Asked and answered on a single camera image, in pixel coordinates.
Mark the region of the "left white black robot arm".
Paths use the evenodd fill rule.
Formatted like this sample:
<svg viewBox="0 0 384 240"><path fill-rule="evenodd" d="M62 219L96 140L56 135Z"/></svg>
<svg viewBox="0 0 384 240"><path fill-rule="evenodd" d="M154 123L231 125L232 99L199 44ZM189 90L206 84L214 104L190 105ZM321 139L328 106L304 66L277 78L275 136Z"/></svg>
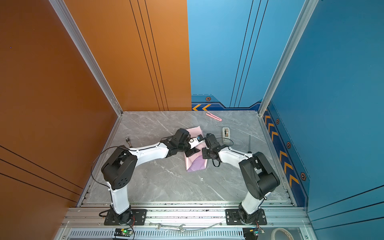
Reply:
<svg viewBox="0 0 384 240"><path fill-rule="evenodd" d="M112 200L108 215L115 218L118 225L132 225L133 212L127 185L135 168L150 161L171 157L179 152L184 152L189 157L200 151L197 146L202 142L202 136L187 137L185 140L176 140L174 136L169 136L154 145L141 148L118 146L101 169Z"/></svg>

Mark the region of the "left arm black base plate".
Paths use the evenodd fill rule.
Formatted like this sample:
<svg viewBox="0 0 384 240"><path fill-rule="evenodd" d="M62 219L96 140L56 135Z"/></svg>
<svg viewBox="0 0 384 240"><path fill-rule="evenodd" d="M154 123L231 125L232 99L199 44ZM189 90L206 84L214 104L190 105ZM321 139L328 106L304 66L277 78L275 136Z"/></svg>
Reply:
<svg viewBox="0 0 384 240"><path fill-rule="evenodd" d="M105 226L143 226L147 217L146 209L128 209L118 215L113 209L107 211Z"/></svg>

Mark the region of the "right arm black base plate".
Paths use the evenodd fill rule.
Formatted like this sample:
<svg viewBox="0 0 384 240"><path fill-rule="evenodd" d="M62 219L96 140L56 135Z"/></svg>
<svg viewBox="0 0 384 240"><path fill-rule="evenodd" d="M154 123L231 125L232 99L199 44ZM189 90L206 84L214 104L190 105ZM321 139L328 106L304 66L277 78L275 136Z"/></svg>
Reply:
<svg viewBox="0 0 384 240"><path fill-rule="evenodd" d="M245 210L240 209L226 209L226 222L227 225L258 225L265 226L268 224L265 211L263 209L256 210L253 214L249 215Z"/></svg>

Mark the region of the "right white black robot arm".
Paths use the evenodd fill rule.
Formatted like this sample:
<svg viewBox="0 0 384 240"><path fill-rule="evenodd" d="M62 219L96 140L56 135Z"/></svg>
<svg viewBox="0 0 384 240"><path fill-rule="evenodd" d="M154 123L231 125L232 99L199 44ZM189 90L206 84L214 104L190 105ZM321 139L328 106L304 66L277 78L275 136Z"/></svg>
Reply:
<svg viewBox="0 0 384 240"><path fill-rule="evenodd" d="M261 152L242 153L226 145L203 148L202 155L204 159L217 160L219 164L240 169L248 192L239 204L239 221L244 225L265 226L267 217L261 205L281 184L266 156Z"/></svg>

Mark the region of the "pink wrapping paper sheet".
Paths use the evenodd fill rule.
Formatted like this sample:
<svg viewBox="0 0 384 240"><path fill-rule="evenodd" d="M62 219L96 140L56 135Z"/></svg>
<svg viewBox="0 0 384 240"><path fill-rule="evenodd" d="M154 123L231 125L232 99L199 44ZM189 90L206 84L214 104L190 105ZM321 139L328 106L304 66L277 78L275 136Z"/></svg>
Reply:
<svg viewBox="0 0 384 240"><path fill-rule="evenodd" d="M196 138L199 135L203 135L201 127L187 129L187 131L190 133L192 138ZM200 171L204 170L207 167L207 160L203 159L202 154L202 149L206 147L207 146L205 142L202 141L199 145L196 146L196 149L200 150L198 153L195 153L190 157L185 157L187 172Z"/></svg>

